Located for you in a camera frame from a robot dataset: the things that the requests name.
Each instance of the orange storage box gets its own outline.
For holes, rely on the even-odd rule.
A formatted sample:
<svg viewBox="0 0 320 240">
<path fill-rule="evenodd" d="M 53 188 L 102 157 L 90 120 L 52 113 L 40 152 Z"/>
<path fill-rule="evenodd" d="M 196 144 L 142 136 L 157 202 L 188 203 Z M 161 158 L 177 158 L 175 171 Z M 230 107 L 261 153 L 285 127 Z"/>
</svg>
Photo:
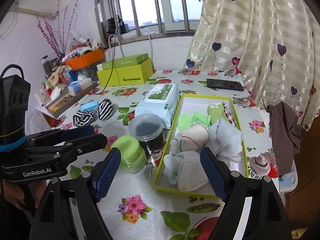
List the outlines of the orange storage box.
<svg viewBox="0 0 320 240">
<path fill-rule="evenodd" d="M 66 61 L 66 66 L 70 66 L 73 70 L 90 66 L 91 64 L 104 59 L 103 49 L 97 49 L 87 54 Z"/>
</svg>

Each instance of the open box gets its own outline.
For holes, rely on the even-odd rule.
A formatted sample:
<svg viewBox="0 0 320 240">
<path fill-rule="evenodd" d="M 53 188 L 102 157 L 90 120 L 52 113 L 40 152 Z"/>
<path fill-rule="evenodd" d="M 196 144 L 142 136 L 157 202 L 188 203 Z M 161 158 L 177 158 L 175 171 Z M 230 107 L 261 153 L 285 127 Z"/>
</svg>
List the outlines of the open box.
<svg viewBox="0 0 320 240">
<path fill-rule="evenodd" d="M 175 137 L 175 135 L 179 133 L 178 116 L 181 114 L 193 114 L 193 112 L 195 111 L 199 112 L 200 114 L 208 114 L 207 112 L 208 105 L 211 103 L 217 103 L 217 102 L 221 102 L 221 103 L 225 102 L 227 104 L 230 113 L 232 114 L 233 118 L 236 120 L 237 128 L 241 130 L 239 120 L 230 97 L 182 94 L 179 104 L 177 106 L 177 110 L 176 110 L 173 122 L 172 122 L 171 130 L 167 137 L 167 142 L 164 146 L 161 162 L 157 170 L 156 178 L 154 181 L 154 186 L 156 190 L 169 192 L 173 194 L 185 195 L 185 196 L 218 198 L 215 196 L 210 183 L 207 183 L 201 188 L 192 192 L 178 190 L 178 186 L 170 184 L 167 177 L 164 175 L 164 163 L 163 163 L 164 156 L 166 154 L 169 154 L 170 152 L 170 141 Z M 245 149 L 245 146 L 244 146 L 244 142 L 242 141 L 242 152 L 240 153 L 241 161 L 239 163 L 231 162 L 230 170 L 239 171 L 243 176 L 248 177 L 247 157 L 245 155 L 244 149 Z"/>
</svg>

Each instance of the black and white striped cloth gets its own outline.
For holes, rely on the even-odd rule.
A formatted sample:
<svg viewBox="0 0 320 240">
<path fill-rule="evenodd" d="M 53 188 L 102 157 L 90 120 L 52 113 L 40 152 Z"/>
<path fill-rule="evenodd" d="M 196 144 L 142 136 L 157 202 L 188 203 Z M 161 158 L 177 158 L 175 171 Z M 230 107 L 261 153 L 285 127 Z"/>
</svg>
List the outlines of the black and white striped cloth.
<svg viewBox="0 0 320 240">
<path fill-rule="evenodd" d="M 91 111 L 79 111 L 73 116 L 73 125 L 77 127 L 90 125 L 96 117 L 94 110 Z"/>
<path fill-rule="evenodd" d="M 111 117 L 112 115 L 112 110 L 113 110 L 113 104 L 109 99 L 104 99 L 100 104 L 99 104 L 99 119 L 100 120 L 107 120 Z"/>
</svg>

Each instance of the smartphone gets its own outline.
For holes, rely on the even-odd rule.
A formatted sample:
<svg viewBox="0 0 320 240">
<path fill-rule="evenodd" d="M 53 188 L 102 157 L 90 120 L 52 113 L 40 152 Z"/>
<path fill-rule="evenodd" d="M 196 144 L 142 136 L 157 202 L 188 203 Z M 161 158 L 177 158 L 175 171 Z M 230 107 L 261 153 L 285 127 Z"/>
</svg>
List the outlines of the smartphone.
<svg viewBox="0 0 320 240">
<path fill-rule="evenodd" d="M 236 91 L 243 91 L 244 88 L 240 82 L 230 81 L 230 80 L 221 80 L 221 79 L 207 79 L 207 86 L 209 88 L 216 88 L 216 89 L 228 89 L 228 90 L 236 90 Z"/>
</svg>

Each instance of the floral tablecloth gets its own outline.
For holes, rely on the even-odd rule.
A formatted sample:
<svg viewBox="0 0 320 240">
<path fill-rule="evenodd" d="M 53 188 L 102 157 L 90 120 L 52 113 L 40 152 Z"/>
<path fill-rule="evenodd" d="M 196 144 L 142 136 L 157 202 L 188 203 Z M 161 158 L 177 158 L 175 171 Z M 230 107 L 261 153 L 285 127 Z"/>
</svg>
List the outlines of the floral tablecloth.
<svg viewBox="0 0 320 240">
<path fill-rule="evenodd" d="M 192 71 L 188 75 L 180 71 L 157 70 L 145 85 L 124 87 L 108 87 L 100 95 L 93 92 L 85 96 L 79 103 L 69 109 L 58 127 L 74 128 L 73 115 L 81 104 L 92 100 L 101 102 L 110 99 L 116 106 L 114 115 L 106 121 L 97 120 L 92 123 L 96 133 L 102 133 L 108 138 L 108 144 L 103 150 L 79 156 L 77 161 L 68 167 L 68 175 L 62 179 L 78 177 L 84 171 L 91 171 L 94 165 L 103 160 L 110 146 L 117 138 L 128 134 L 128 123 L 134 118 L 134 109 L 149 88 L 158 83 L 176 83 L 180 92 L 192 94 L 229 96 L 235 105 L 243 132 L 249 176 L 261 178 L 250 168 L 250 157 L 260 153 L 272 155 L 272 144 L 268 137 L 265 124 L 255 103 L 245 89 L 243 92 L 231 90 L 215 90 L 206 85 L 207 78 L 217 78 L 241 82 L 241 74 L 237 69 L 201 73 Z M 276 167 L 270 163 L 269 175 L 278 187 Z M 119 169 L 110 187 L 107 197 L 99 203 L 101 215 L 115 240 L 197 240 L 200 234 L 210 233 L 220 215 L 223 202 L 216 199 L 186 197 L 153 189 L 157 167 L 147 164 L 138 174 L 132 175 Z M 72 200 L 72 210 L 80 239 L 85 239 L 80 223 L 75 200 Z M 241 239 L 250 210 L 250 201 L 246 200 L 245 212 L 234 239 Z"/>
</svg>

